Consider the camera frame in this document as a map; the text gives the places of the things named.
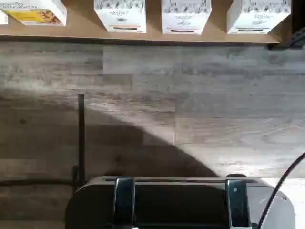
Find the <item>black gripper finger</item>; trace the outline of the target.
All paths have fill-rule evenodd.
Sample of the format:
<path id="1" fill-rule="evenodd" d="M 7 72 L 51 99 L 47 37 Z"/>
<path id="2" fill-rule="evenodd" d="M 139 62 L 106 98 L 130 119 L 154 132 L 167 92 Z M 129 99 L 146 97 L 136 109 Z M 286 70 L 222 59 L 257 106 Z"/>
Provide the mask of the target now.
<path id="1" fill-rule="evenodd" d="M 247 186 L 242 180 L 228 179 L 225 183 L 230 229 L 249 229 L 250 214 Z"/>
<path id="2" fill-rule="evenodd" d="M 114 190 L 113 225 L 116 229 L 132 229 L 134 225 L 135 179 L 116 179 Z"/>

